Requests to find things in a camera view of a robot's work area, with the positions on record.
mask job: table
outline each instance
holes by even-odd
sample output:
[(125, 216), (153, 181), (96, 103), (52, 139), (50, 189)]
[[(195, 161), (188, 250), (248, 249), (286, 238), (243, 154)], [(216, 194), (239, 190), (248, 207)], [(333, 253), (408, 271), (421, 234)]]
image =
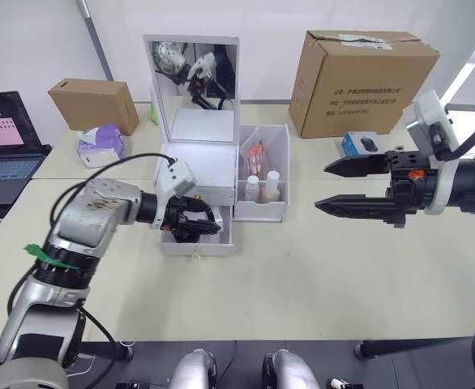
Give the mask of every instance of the table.
[[(140, 124), (131, 137), (131, 155), (141, 152), (159, 152), (162, 143), (158, 126), (149, 119), (149, 104), (136, 104)], [(301, 139), (288, 114), (287, 105), (242, 105), (242, 124), (289, 124), (291, 143), (291, 177), (293, 180), (331, 179), (338, 177), (324, 173), (324, 166), (339, 159), (341, 138)], [(415, 150), (413, 141), (404, 128), (402, 119), (388, 135), (380, 135), (383, 145), (393, 148), (404, 145), (406, 150)], [(76, 131), (66, 131), (45, 162), (37, 170), (34, 178), (86, 178), (97, 169), (85, 169), (77, 155), (78, 135)], [(156, 158), (134, 160), (128, 164), (110, 169), (104, 177), (116, 179), (153, 179)], [(385, 176), (370, 176), (376, 179)]]
[[(0, 224), (0, 334), (6, 301), (42, 243), (51, 204), (77, 180), (32, 180)], [(149, 180), (130, 180), (152, 190)], [(236, 223), (228, 258), (165, 257), (160, 233), (121, 226), (86, 307), (120, 340), (343, 340), (470, 336), (475, 216), (409, 216), (405, 229), (314, 208), (383, 180), (295, 176), (282, 223)], [(85, 340), (104, 340), (88, 326)]]

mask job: green tape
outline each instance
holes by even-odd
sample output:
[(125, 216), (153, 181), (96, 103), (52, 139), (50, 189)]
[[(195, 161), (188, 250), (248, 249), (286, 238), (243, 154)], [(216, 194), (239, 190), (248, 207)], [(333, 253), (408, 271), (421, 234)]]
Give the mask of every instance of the green tape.
[(155, 107), (153, 106), (153, 103), (150, 104), (151, 109), (149, 111), (149, 118), (151, 121), (158, 126), (158, 117), (156, 115)]
[(25, 251), (27, 251), (30, 255), (36, 256), (41, 262), (46, 262), (58, 267), (64, 267), (66, 269), (80, 270), (80, 267), (67, 265), (66, 263), (50, 258), (38, 245), (34, 243), (26, 245)]

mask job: cardboard box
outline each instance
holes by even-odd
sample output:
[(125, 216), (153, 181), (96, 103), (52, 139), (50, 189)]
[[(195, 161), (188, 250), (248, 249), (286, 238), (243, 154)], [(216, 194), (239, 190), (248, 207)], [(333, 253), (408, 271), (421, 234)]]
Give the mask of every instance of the cardboard box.
[(49, 95), (71, 130), (116, 124), (123, 135), (131, 135), (139, 124), (126, 83), (63, 79), (49, 90)]
[(348, 132), (342, 139), (342, 148), (346, 156), (365, 156), (383, 154), (385, 147), (375, 132)]
[(309, 31), (289, 113), (302, 138), (386, 134), (439, 58), (407, 32)]

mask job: laptop screen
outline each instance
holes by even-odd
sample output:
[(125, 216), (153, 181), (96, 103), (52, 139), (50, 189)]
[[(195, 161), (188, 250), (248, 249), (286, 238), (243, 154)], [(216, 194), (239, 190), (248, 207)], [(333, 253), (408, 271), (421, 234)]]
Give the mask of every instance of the laptop screen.
[(18, 92), (0, 92), (0, 149), (41, 145)]

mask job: white drawer organizer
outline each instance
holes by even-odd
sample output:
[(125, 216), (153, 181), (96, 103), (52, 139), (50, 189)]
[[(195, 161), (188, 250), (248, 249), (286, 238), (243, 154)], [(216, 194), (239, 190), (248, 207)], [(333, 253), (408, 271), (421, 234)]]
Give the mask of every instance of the white drawer organizer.
[[(233, 222), (282, 221), (289, 205), (289, 133), (286, 125), (241, 126), (239, 100), (239, 39), (219, 36), (163, 36), (145, 35), (145, 49), (151, 70), (151, 95), (160, 123), (164, 143), (161, 151), (183, 159), (198, 182), (187, 195), (200, 197), (218, 207), (223, 219), (223, 231), (216, 236), (201, 237), (198, 243), (176, 243), (173, 235), (163, 232), (160, 248), (165, 254), (230, 255), (233, 253)], [(158, 45), (173, 42), (174, 53), (169, 60), (158, 56)], [(171, 48), (161, 45), (160, 49)], [(174, 64), (182, 62), (193, 66), (203, 61), (204, 54), (214, 53), (216, 68), (213, 79), (226, 93), (223, 109), (202, 109), (192, 102), (188, 92), (190, 80), (172, 75)], [(205, 101), (218, 106), (220, 98), (202, 94)], [(280, 174), (280, 198), (274, 203), (259, 204), (245, 201), (247, 178), (243, 145), (250, 141), (264, 147), (267, 169)], [(155, 179), (166, 164), (159, 161)]]

